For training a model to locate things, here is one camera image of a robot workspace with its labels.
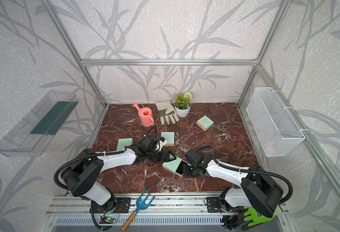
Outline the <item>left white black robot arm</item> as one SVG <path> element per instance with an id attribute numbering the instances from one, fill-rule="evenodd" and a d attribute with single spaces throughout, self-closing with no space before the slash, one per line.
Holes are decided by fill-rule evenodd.
<path id="1" fill-rule="evenodd" d="M 106 206 L 113 201 L 114 196 L 97 181 L 100 173 L 146 160 L 153 163 L 176 160 L 170 150 L 164 149 L 166 144 L 165 138 L 148 135 L 119 151 L 94 152 L 87 148 L 56 170 L 54 182 L 62 189 L 70 191 L 75 197 L 89 199 L 99 206 Z"/>

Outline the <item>mint drawer jewelry box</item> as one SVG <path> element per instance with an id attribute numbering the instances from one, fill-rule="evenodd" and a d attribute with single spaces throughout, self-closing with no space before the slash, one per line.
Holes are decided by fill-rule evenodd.
<path id="1" fill-rule="evenodd" d="M 183 159 L 176 157 L 175 160 L 164 162 L 162 167 L 173 174 L 176 174 L 180 177 L 183 177 L 184 173 L 184 165 L 189 165 L 188 162 L 184 161 Z"/>

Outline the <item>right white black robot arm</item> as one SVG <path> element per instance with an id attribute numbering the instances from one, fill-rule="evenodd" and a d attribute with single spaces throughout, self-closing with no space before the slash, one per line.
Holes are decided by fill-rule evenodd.
<path id="1" fill-rule="evenodd" d="M 221 194 L 225 211 L 245 206 L 252 207 L 259 214 L 272 218 L 279 204 L 288 201 L 293 194 L 291 182 L 282 175 L 267 172 L 259 165 L 238 167 L 219 161 L 211 146 L 211 156 L 202 157 L 197 150 L 190 149 L 185 158 L 185 177 L 213 177 L 225 180 L 239 188 L 227 188 Z"/>

